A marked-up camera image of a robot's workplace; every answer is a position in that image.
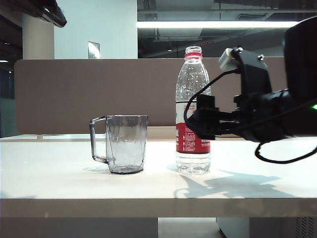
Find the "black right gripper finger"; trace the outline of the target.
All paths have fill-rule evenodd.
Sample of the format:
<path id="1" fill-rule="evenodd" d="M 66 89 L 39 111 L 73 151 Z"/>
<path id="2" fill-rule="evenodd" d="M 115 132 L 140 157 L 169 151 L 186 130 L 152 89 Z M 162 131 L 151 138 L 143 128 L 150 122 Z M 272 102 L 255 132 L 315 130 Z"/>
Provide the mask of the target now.
<path id="1" fill-rule="evenodd" d="M 215 106 L 215 96 L 200 94 L 197 97 L 197 109 L 201 118 L 234 118 L 233 113 L 222 112 Z"/>
<path id="2" fill-rule="evenodd" d="M 231 131 L 237 127 L 232 113 L 214 109 L 197 109 L 189 117 L 185 114 L 185 123 L 200 139 L 208 140 L 231 134 Z"/>

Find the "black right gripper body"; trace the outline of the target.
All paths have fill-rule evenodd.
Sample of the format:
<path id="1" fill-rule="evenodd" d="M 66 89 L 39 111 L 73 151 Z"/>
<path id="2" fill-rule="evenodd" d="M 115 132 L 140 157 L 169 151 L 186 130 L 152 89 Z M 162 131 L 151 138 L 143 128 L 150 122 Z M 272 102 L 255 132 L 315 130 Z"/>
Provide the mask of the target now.
<path id="1" fill-rule="evenodd" d="M 235 113 L 239 116 L 238 127 L 249 126 L 256 122 L 259 124 L 235 131 L 233 134 L 260 143 L 289 138 L 282 118 L 270 119 L 287 109 L 286 99 L 289 99 L 288 90 L 279 90 L 268 94 L 252 93 L 248 96 L 236 95 L 234 102 L 237 105 Z"/>

